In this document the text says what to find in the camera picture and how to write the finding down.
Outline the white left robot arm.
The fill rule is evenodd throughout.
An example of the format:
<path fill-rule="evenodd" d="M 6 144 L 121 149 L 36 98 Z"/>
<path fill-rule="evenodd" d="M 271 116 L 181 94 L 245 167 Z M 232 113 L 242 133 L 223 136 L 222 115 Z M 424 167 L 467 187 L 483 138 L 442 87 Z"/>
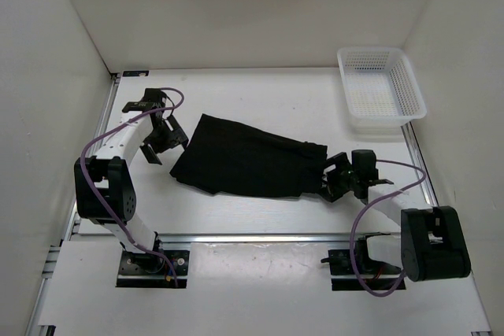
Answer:
<path fill-rule="evenodd" d="M 139 266 L 148 273 L 164 267 L 165 254 L 157 233 L 136 214 L 129 166 L 139 151 L 149 164 L 160 165 L 160 154 L 187 148 L 189 138 L 172 114 L 178 106 L 163 91 L 128 102 L 120 123 L 89 142 L 74 165 L 80 217 L 111 231 L 126 252 L 138 255 Z"/>

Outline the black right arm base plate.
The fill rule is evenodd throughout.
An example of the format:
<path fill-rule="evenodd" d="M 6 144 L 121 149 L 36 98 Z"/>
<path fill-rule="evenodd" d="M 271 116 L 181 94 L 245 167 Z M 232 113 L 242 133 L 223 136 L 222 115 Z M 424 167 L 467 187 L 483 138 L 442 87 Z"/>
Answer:
<path fill-rule="evenodd" d="M 354 250 L 356 265 L 371 290 L 384 292 L 393 286 L 401 269 L 385 262 L 372 260 L 369 257 L 366 242 L 373 235 L 380 236 L 380 234 L 367 234 L 356 238 Z M 328 255 L 321 259 L 321 263 L 329 267 L 332 291 L 365 290 L 354 276 L 348 248 L 330 249 Z"/>

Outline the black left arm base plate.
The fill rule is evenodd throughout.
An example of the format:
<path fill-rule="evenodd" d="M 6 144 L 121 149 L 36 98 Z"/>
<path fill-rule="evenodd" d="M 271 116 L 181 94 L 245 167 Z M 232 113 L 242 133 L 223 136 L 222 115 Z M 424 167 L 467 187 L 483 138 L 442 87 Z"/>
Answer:
<path fill-rule="evenodd" d="M 190 263 L 190 251 L 165 249 L 161 241 L 154 247 L 170 261 L 173 271 L 165 259 L 149 253 L 133 253 L 122 247 L 117 269 L 116 287 L 146 289 L 186 289 Z"/>

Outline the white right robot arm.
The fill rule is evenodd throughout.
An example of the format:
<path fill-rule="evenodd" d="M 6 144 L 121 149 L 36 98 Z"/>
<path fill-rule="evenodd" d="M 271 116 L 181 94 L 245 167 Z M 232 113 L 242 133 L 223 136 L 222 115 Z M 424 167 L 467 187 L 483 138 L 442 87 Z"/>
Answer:
<path fill-rule="evenodd" d="M 413 282 L 469 276 L 471 261 L 456 210 L 415 204 L 409 196 L 413 185 L 399 189 L 380 178 L 380 162 L 371 150 L 339 153 L 327 160 L 321 197 L 334 202 L 352 193 L 364 208 L 350 230 L 352 246 L 342 253 L 329 251 L 322 263 L 333 275 L 404 274 Z M 400 233 L 358 235 L 358 224 L 371 209 L 392 220 Z"/>

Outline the black shorts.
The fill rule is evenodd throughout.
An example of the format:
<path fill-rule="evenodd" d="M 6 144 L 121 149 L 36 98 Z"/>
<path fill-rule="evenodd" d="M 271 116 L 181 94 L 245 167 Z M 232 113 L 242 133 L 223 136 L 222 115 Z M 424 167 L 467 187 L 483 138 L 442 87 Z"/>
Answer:
<path fill-rule="evenodd" d="M 321 188 L 327 157 L 327 146 L 203 114 L 170 175 L 212 195 L 297 198 Z"/>

